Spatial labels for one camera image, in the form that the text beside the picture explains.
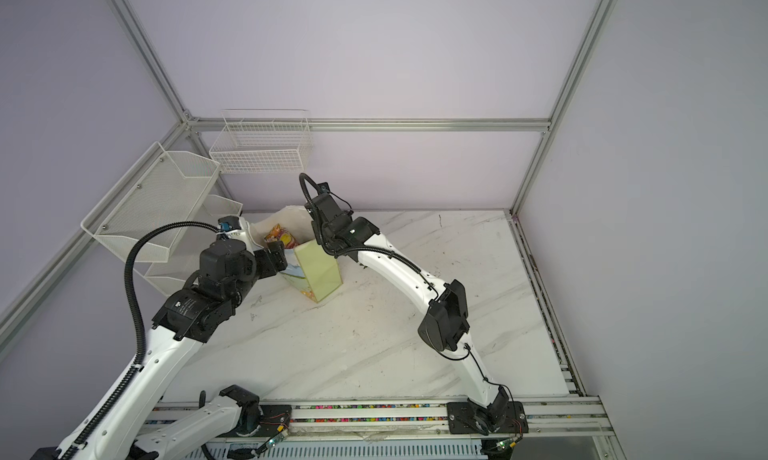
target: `black mounting plate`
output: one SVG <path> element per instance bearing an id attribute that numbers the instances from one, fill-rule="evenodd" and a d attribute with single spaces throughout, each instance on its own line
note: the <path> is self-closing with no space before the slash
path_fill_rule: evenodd
<path id="1" fill-rule="evenodd" d="M 290 427 L 290 414 L 292 411 L 292 407 L 290 405 L 259 405 L 259 407 L 261 407 L 262 411 L 261 423 L 259 424 L 259 427 L 254 432 L 254 434 L 248 438 L 272 438 L 273 436 L 277 435 L 277 427 L 279 427 L 281 423 Z M 223 433 L 219 436 L 236 437 L 238 435 L 234 433 L 234 430 L 230 430 L 227 433 Z"/>
<path id="2" fill-rule="evenodd" d="M 475 428 L 474 406 L 469 402 L 450 402 L 446 404 L 448 410 L 448 431 L 453 434 L 479 433 Z M 504 424 L 490 435 L 499 433 L 528 433 L 528 419 L 525 417 L 523 404 L 520 402 L 508 402 L 506 419 Z"/>

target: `metal extrusion bar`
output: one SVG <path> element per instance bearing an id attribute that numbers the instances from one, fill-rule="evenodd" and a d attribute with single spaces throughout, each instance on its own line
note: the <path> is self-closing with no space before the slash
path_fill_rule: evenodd
<path id="1" fill-rule="evenodd" d="M 624 450 L 622 450 L 621 445 L 619 445 L 617 437 L 594 436 L 592 437 L 592 440 L 594 441 L 595 450 L 598 451 L 599 458 L 627 460 L 627 457 L 624 456 Z"/>
<path id="2" fill-rule="evenodd" d="M 286 442 L 445 438 L 448 433 L 446 403 L 457 400 L 459 398 L 292 401 L 291 435 Z M 522 401 L 527 415 L 529 433 L 526 436 L 616 435 L 599 397 L 518 400 Z M 155 431 L 160 425 L 183 418 L 196 408 L 194 403 L 159 403 L 147 418 L 142 432 Z M 449 438 L 480 436 L 451 435 Z M 232 438 L 230 441 L 242 442 L 243 439 Z"/>
<path id="3" fill-rule="evenodd" d="M 185 132 L 185 126 L 178 123 L 172 128 L 160 144 L 163 148 L 170 148 L 174 142 Z M 117 197 L 125 188 L 130 188 L 137 176 L 141 176 L 146 168 L 151 165 L 150 158 L 139 159 L 133 167 L 120 178 L 120 181 L 112 187 L 108 196 Z M 43 271 L 39 273 L 27 288 L 18 296 L 0 318 L 0 362 L 5 359 L 8 352 L 21 338 L 22 334 L 31 325 L 31 321 L 38 314 L 40 306 L 48 298 L 53 288 L 64 278 L 72 266 L 87 251 L 93 239 L 90 235 L 78 228 L 78 232 L 64 245 L 54 258 L 48 262 Z"/>
<path id="4" fill-rule="evenodd" d="M 311 118 L 309 123 L 312 131 L 545 132 L 550 125 L 549 120 L 546 118 Z M 220 118 L 200 118 L 192 120 L 190 126 L 198 132 L 218 131 L 224 128 L 224 120 Z"/>
<path id="5" fill-rule="evenodd" d="M 558 355 L 560 363 L 568 366 L 568 370 L 571 372 L 573 377 L 571 381 L 575 386 L 576 392 L 579 395 L 584 395 L 584 384 L 582 383 L 581 377 L 578 374 L 578 370 L 576 370 L 576 366 L 573 363 L 571 350 L 568 348 L 568 344 L 566 343 L 563 336 L 562 328 L 560 327 L 560 322 L 554 313 L 554 309 L 552 308 L 552 303 L 549 300 L 547 290 L 544 288 L 542 276 L 539 273 L 538 267 L 536 266 L 536 261 L 531 254 L 528 241 L 525 239 L 525 234 L 523 232 L 522 225 L 520 224 L 520 219 L 516 216 L 511 216 L 508 218 L 508 222 L 510 228 L 512 228 L 514 242 L 518 247 L 518 252 L 520 253 L 523 266 L 525 267 L 525 271 L 528 273 L 528 279 L 531 282 L 531 287 L 534 294 L 536 295 L 536 301 L 538 302 L 539 310 L 542 312 L 544 324 L 546 325 L 547 330 L 549 331 L 549 335 L 552 338 L 552 345 L 554 347 L 555 353 Z"/>
<path id="6" fill-rule="evenodd" d="M 185 122 L 191 118 L 189 111 L 184 108 L 176 89 L 170 81 L 168 73 L 163 68 L 162 63 L 152 48 L 147 33 L 142 28 L 138 16 L 130 6 L 128 0 L 107 0 L 115 17 L 122 26 L 128 40 L 141 56 L 141 60 L 147 67 L 152 77 L 152 81 L 158 86 L 168 105 L 178 117 L 179 122 Z"/>
<path id="7" fill-rule="evenodd" d="M 525 172 L 523 183 L 520 185 L 518 194 L 514 198 L 514 203 L 512 204 L 513 215 L 520 213 L 520 209 L 525 202 L 525 197 L 528 196 L 528 192 L 531 190 L 533 181 L 535 180 L 539 169 L 541 169 L 544 163 L 544 158 L 547 156 L 547 152 L 552 146 L 552 140 L 554 140 L 554 136 L 558 132 L 558 127 L 560 126 L 560 123 L 562 123 L 562 118 L 565 114 L 565 111 L 568 109 L 568 105 L 571 103 L 571 99 L 576 91 L 576 88 L 578 87 L 578 83 L 581 81 L 581 77 L 584 74 L 587 63 L 589 62 L 595 45 L 598 42 L 600 33 L 603 31 L 608 17 L 616 5 L 616 1 L 617 0 L 598 1 L 598 6 L 595 8 L 587 31 L 584 33 L 581 46 L 576 53 L 576 57 L 571 64 L 571 69 L 568 71 L 568 76 L 565 78 L 563 87 L 560 90 L 558 100 L 554 104 L 552 116 L 550 117 L 552 124 L 550 125 L 549 129 L 543 133 L 542 138 L 538 143 L 538 147 L 534 152 L 531 163 L 528 166 L 528 170 Z"/>

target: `metal grate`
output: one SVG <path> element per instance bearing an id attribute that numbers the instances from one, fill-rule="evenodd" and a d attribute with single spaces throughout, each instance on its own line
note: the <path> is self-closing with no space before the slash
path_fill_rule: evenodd
<path id="1" fill-rule="evenodd" d="M 224 110 L 224 129 L 210 149 L 226 174 L 301 172 L 312 152 L 305 110 Z M 261 119 L 265 114 L 272 118 Z"/>
<path id="2" fill-rule="evenodd" d="M 226 451 L 256 448 L 260 443 L 208 444 L 214 457 L 225 458 Z M 384 440 L 380 442 L 283 442 L 267 450 L 262 458 L 398 458 L 401 460 L 479 460 L 487 458 L 480 453 L 480 441 L 467 438 L 446 440 Z M 186 458 L 203 458 L 197 449 Z"/>

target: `paper bag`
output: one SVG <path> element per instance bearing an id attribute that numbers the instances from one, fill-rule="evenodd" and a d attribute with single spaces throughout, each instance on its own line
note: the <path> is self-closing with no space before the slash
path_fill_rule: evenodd
<path id="1" fill-rule="evenodd" d="M 341 285 L 339 263 L 315 240 L 312 219 L 303 206 L 290 205 L 265 220 L 250 225 L 250 235 L 261 246 L 274 225 L 288 230 L 299 245 L 286 249 L 288 267 L 280 272 L 288 283 L 314 302 L 326 298 Z"/>

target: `black cable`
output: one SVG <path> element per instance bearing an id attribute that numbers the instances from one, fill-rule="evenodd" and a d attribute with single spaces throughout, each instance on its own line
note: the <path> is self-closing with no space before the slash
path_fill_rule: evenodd
<path id="1" fill-rule="evenodd" d="M 475 354 L 474 354 L 474 353 L 472 353 L 472 349 L 471 349 L 471 348 L 469 347 L 469 345 L 467 345 L 466 343 L 465 343 L 464 345 L 465 345 L 465 348 L 466 348 L 467 350 L 469 350 L 469 355 L 471 355 L 471 356 L 472 356 L 472 359 L 473 359 L 473 360 L 475 360 L 475 365 L 478 367 L 478 370 L 480 371 L 480 376 L 482 377 L 482 380 L 483 380 L 485 383 L 487 383 L 487 384 L 490 384 L 490 385 L 495 385 L 495 386 L 499 386 L 499 387 L 503 387 L 503 388 L 506 388 L 506 389 L 507 389 L 507 393 L 509 393 L 509 399 L 510 399 L 510 401 L 511 401 L 511 400 L 512 400 L 512 390 L 510 390 L 510 389 L 509 389 L 509 387 L 507 387 L 507 386 L 506 386 L 506 385 L 504 385 L 503 383 L 494 383 L 494 382 L 492 382 L 492 381 L 488 380 L 488 378 L 485 376 L 485 373 L 483 373 L 482 369 L 480 368 L 480 363 L 478 362 L 478 360 L 477 360 L 477 359 L 475 359 Z"/>
<path id="2" fill-rule="evenodd" d="M 192 272 L 192 275 L 190 275 L 189 278 L 187 278 L 187 281 L 184 282 L 184 288 L 185 289 L 192 288 L 192 285 L 194 284 L 194 282 L 197 280 L 197 277 L 199 276 L 200 276 L 199 270 Z"/>
<path id="3" fill-rule="evenodd" d="M 334 194 L 333 192 L 328 192 L 328 193 L 331 194 L 332 196 L 335 196 L 336 198 L 338 198 L 342 202 L 344 202 L 350 208 L 350 211 L 352 211 L 352 206 L 350 205 L 350 202 L 344 200 L 343 198 L 341 198 L 340 196 Z"/>
<path id="4" fill-rule="evenodd" d="M 205 390 L 200 391 L 200 396 L 197 397 L 197 407 L 203 408 L 205 407 Z M 210 454 L 210 450 L 208 450 L 208 446 L 203 444 L 200 446 L 200 450 L 203 452 L 203 456 L 206 457 L 206 460 L 216 460 L 216 457 Z"/>
<path id="5" fill-rule="evenodd" d="M 422 269 L 419 268 L 419 266 L 413 262 L 411 262 L 409 259 L 405 258 L 403 255 L 398 254 L 397 252 L 394 252 L 392 250 L 388 250 L 386 248 L 381 248 L 380 246 L 368 246 L 368 245 L 362 245 L 362 246 L 348 246 L 347 248 L 343 248 L 341 250 L 332 250 L 330 246 L 328 246 L 325 238 L 322 236 L 322 225 L 323 222 L 320 220 L 320 215 L 317 211 L 317 205 L 312 201 L 312 196 L 310 196 L 310 191 L 306 188 L 306 182 L 309 182 L 310 185 L 312 185 L 312 188 L 315 189 L 315 191 L 320 194 L 321 189 L 320 187 L 315 183 L 312 178 L 310 178 L 309 175 L 305 173 L 299 174 L 299 185 L 301 186 L 301 191 L 304 194 L 304 198 L 306 199 L 306 202 L 310 206 L 310 215 L 312 216 L 312 220 L 314 220 L 315 225 L 317 225 L 317 236 L 318 236 L 318 243 L 322 247 L 322 251 L 324 251 L 326 254 L 333 256 L 334 258 L 339 258 L 341 255 L 350 254 L 351 252 L 374 252 L 376 254 L 383 254 L 387 255 L 391 258 L 394 258 L 396 260 L 399 260 L 400 262 L 404 263 L 409 269 L 413 270 L 424 280 L 425 285 L 427 285 L 428 290 L 434 290 L 435 291 L 435 299 L 437 300 L 440 298 L 440 294 L 437 293 L 437 289 L 434 287 L 433 284 L 427 281 L 427 278 L 424 277 L 422 274 Z M 346 202 L 346 200 L 341 199 L 340 197 L 336 196 L 343 202 L 345 202 L 347 205 L 350 205 Z"/>
<path id="6" fill-rule="evenodd" d="M 464 355 L 464 356 L 463 356 L 462 358 L 460 358 L 460 359 L 452 359 L 452 358 L 451 358 L 451 357 L 449 357 L 449 356 L 445 356 L 445 355 L 443 355 L 441 352 L 438 352 L 438 355 L 440 355 L 442 358 L 444 358 L 444 359 L 448 359 L 448 360 L 450 360 L 450 361 L 452 361 L 452 362 L 460 362 L 461 360 L 464 360 L 464 359 L 466 359 L 466 358 L 469 356 L 469 354 L 470 354 L 470 353 L 472 353 L 472 352 L 469 350 L 469 345 L 467 345 L 466 343 L 464 344 L 464 348 L 465 348 L 465 350 L 467 350 L 467 354 L 466 354 L 466 355 Z"/>
<path id="7" fill-rule="evenodd" d="M 136 331 L 136 356 L 134 357 L 134 361 L 128 371 L 125 373 L 123 378 L 120 379 L 118 386 L 115 387 L 110 396 L 101 405 L 101 408 L 91 418 L 88 424 L 80 431 L 80 434 L 72 442 L 69 448 L 67 448 L 67 451 L 62 455 L 61 460 L 70 460 L 74 454 L 79 451 L 80 448 L 84 448 L 84 446 L 88 444 L 88 438 L 91 436 L 91 433 L 93 433 L 93 430 L 98 427 L 98 424 L 101 423 L 101 420 L 104 419 L 112 407 L 114 407 L 114 404 L 117 403 L 120 397 L 123 395 L 125 389 L 128 388 L 130 381 L 143 368 L 141 364 L 144 362 L 144 356 L 147 353 L 147 337 L 144 334 L 144 319 L 141 318 L 141 309 L 139 308 L 139 303 L 136 299 L 136 290 L 134 289 L 134 263 L 136 262 L 136 257 L 139 254 L 139 250 L 141 250 L 142 246 L 155 238 L 157 235 L 160 235 L 174 228 L 183 228 L 185 226 L 199 226 L 201 228 L 207 228 L 208 230 L 216 233 L 219 232 L 218 227 L 210 224 L 204 224 L 203 222 L 174 222 L 172 224 L 163 225 L 159 228 L 156 228 L 155 230 L 152 230 L 148 234 L 142 236 L 139 241 L 134 244 L 133 248 L 130 249 L 130 253 L 125 259 L 123 281 L 125 283 L 125 295 L 128 298 L 130 315 L 133 317 L 134 330 Z"/>

